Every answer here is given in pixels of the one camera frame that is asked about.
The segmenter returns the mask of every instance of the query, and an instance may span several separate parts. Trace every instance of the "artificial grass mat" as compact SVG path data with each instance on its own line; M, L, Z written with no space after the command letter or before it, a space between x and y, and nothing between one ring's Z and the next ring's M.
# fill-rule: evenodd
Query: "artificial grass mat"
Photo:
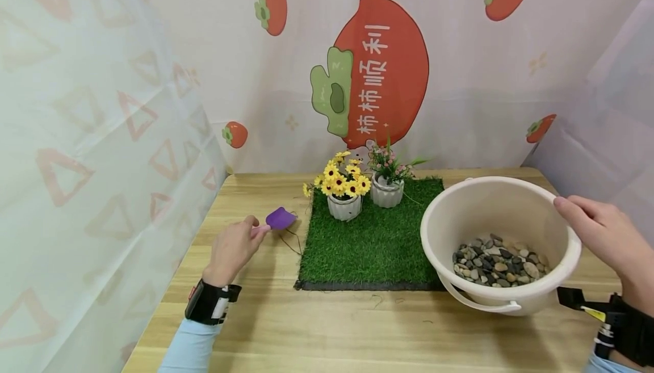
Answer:
M296 290L444 291L420 239L422 214L442 191L442 179L405 181L394 208L374 205L368 193L351 221L333 218L316 193Z

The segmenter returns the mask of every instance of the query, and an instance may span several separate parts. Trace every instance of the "table surface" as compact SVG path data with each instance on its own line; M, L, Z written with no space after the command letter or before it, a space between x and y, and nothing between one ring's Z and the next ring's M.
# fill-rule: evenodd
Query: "table surface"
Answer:
M468 177L504 175L555 192L538 170L425 170L446 187ZM198 281L211 241L227 224L248 214L264 219L284 206L299 218L302 240L309 199L301 184L311 174L230 175L184 257L125 373L156 372L182 320L190 288ZM287 234L289 244L296 237ZM598 322L563 306L530 317L478 312L447 292L295 291L300 256L268 235L237 278L244 287L216 339L210 372L580 372L593 347ZM566 286L588 300L620 290L615 273L584 249Z

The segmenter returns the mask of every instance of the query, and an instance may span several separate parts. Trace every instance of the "yellow label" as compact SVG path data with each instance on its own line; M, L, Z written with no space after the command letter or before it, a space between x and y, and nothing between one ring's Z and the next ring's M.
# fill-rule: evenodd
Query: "yellow label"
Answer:
M590 316L594 317L596 320L606 322L606 314L605 313L600 312L600 311L596 311L595 309L587 308L586 306L582 306L581 309L583 309Z

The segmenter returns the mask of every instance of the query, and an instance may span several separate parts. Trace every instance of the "plastic bucket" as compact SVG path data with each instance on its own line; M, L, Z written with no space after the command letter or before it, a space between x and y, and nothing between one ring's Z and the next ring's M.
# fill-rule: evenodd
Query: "plastic bucket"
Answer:
M557 303L556 288L576 268L581 241L556 212L554 197L523 180L489 176L466 179L434 198L423 214L420 234L422 248L447 291L470 308L511 316L528 315ZM488 238L491 232L504 241L522 241L544 254L551 272L510 288L481 286L457 276L452 253L460 244Z

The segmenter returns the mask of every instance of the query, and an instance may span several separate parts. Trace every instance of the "white flower pot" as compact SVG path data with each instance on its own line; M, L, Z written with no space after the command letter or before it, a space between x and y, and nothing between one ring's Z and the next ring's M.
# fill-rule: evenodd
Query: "white flower pot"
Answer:
M337 220L349 221L361 213L361 196L341 201L334 196L327 196L330 214Z
M372 178L372 201L382 208L392 208L400 204L404 196L404 180L400 184L388 184L382 175Z

